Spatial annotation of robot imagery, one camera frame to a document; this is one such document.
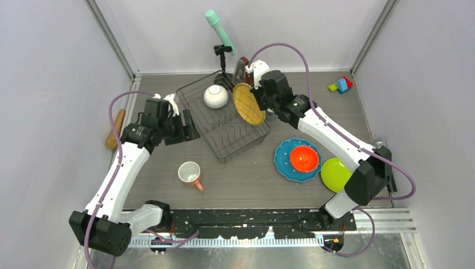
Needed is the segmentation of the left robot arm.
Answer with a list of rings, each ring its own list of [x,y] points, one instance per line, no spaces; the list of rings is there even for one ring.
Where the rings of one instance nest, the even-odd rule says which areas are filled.
[[[199,137],[190,110],[179,110],[175,94],[155,94],[147,99],[139,121],[123,129],[114,163],[97,194],[83,211],[73,211],[69,217],[79,243],[119,257],[132,238],[146,229],[167,231],[172,224],[167,203],[149,200],[124,215],[125,200],[138,172],[160,143],[173,145]]]

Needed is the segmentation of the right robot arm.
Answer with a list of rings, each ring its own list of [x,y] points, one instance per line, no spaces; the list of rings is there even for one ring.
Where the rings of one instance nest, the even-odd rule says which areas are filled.
[[[319,209],[319,222],[334,230],[342,217],[358,206],[366,206],[392,181],[387,160],[390,150],[373,148],[330,119],[309,95],[296,95],[287,77],[279,70],[254,71],[251,92],[260,110],[270,109],[280,121],[305,133],[338,157],[352,173],[343,189]]]

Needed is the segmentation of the woven bamboo plate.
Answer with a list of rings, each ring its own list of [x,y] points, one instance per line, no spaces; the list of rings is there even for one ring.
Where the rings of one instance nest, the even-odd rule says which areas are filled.
[[[260,110],[251,89],[249,84],[243,82],[236,84],[232,91],[232,99],[239,116],[247,123],[259,126],[264,123],[266,113]]]

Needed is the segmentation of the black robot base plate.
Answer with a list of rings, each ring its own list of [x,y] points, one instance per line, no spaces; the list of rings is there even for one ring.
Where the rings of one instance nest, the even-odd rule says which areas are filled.
[[[272,232],[276,239],[305,239],[314,232],[355,231],[356,222],[349,212],[333,220],[310,208],[172,210],[151,230],[178,238],[197,232],[199,239],[261,239]]]

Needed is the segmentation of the orange bowl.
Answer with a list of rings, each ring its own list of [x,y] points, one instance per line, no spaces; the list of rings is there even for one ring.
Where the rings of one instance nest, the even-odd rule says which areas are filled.
[[[297,146],[290,152],[290,163],[295,170],[308,173],[319,166],[320,157],[310,146]]]

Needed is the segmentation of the blue polka dot plate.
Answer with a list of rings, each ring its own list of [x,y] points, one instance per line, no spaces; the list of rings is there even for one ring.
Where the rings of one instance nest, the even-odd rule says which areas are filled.
[[[297,146],[310,146],[317,151],[320,157],[320,164],[314,171],[303,173],[292,167],[290,163],[290,152]],[[316,178],[322,169],[322,157],[317,147],[308,140],[302,138],[291,138],[281,142],[275,149],[273,161],[280,174],[282,174],[286,179],[298,183],[307,182]]]

